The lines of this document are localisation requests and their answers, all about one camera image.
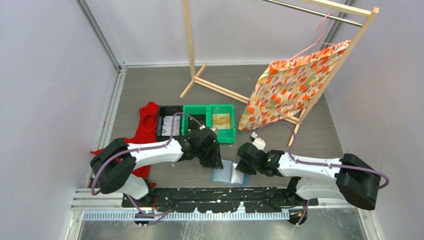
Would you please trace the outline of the blue card holder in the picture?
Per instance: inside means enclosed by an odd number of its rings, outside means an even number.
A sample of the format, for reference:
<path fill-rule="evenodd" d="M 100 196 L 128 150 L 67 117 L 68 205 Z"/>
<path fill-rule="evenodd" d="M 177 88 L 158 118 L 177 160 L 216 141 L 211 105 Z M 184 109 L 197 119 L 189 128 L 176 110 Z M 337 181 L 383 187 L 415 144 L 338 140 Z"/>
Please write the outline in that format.
<path fill-rule="evenodd" d="M 223 168 L 213 168 L 211 171 L 211 182 L 232 186 L 247 186 L 248 175 L 236 170 L 237 163 L 222 160 Z"/>

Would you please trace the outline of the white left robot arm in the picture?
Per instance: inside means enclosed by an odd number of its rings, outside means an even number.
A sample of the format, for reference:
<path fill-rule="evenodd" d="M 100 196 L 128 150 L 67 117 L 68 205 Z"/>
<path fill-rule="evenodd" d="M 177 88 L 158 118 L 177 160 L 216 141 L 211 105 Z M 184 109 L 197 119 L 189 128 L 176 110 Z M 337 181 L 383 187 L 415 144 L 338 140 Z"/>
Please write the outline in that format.
<path fill-rule="evenodd" d="M 189 135 L 177 135 L 166 141 L 146 144 L 126 143 L 117 138 L 90 161 L 94 174 L 91 193 L 122 193 L 141 207 L 153 202 L 153 188 L 135 170 L 159 163 L 176 163 L 199 159 L 206 168 L 221 168 L 218 130 L 202 125 Z"/>

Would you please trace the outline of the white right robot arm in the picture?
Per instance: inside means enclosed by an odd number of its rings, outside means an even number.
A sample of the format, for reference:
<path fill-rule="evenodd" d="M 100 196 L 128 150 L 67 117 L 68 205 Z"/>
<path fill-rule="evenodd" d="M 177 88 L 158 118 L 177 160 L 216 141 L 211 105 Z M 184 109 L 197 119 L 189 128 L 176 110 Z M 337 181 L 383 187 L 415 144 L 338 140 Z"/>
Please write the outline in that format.
<path fill-rule="evenodd" d="M 345 153 L 342 158 L 313 158 L 291 155 L 282 150 L 268 152 L 253 143 L 237 151 L 237 170 L 268 177 L 288 177 L 285 198 L 291 205 L 316 198 L 341 199 L 359 209 L 376 208 L 382 176 L 358 156 Z"/>

